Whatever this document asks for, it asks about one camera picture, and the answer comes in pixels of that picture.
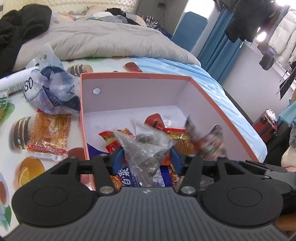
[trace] gray ribbed panel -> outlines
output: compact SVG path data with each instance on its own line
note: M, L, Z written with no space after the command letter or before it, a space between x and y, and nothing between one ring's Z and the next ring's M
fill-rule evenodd
M122 188L98 199L82 219L58 228L20 225L7 241L286 241L273 225L235 229L207 214L192 197L172 188Z

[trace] blue curtain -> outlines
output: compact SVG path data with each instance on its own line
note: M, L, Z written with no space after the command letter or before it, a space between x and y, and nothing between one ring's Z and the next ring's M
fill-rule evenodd
M222 10L198 56L202 68L219 84L226 79L241 51L242 41L238 39L232 43L224 32L233 19L233 12Z

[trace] white flower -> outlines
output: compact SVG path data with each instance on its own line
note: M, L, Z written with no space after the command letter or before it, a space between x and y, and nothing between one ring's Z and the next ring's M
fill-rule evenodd
M4 206L0 205L0 219L1 220L6 220L6 217L4 216L4 214L5 214Z

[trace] round hole in box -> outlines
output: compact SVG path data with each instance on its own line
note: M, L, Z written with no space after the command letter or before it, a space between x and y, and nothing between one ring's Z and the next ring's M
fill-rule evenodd
M100 92L101 92L101 89L100 89L100 88L94 88L94 89L93 89L93 93L94 93L95 95L100 94Z

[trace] red suitcase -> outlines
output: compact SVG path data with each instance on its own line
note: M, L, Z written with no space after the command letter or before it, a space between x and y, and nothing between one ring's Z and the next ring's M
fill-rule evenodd
M253 128L262 138L264 143L267 143L270 139L277 136L278 123L270 118L266 112L264 112L258 120L253 124Z

